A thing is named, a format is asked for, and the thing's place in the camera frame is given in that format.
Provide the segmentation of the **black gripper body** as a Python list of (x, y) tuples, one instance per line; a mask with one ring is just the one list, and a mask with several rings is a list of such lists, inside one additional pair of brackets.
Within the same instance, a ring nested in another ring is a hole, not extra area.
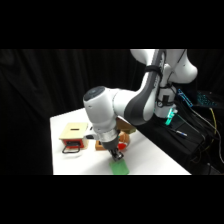
[(105, 142), (105, 141), (102, 141), (102, 146), (108, 150), (110, 152), (111, 155), (117, 155), (119, 150), (117, 148), (118, 146), (118, 143), (119, 143), (119, 140), (117, 138), (111, 140), (111, 141), (108, 141), (108, 142)]

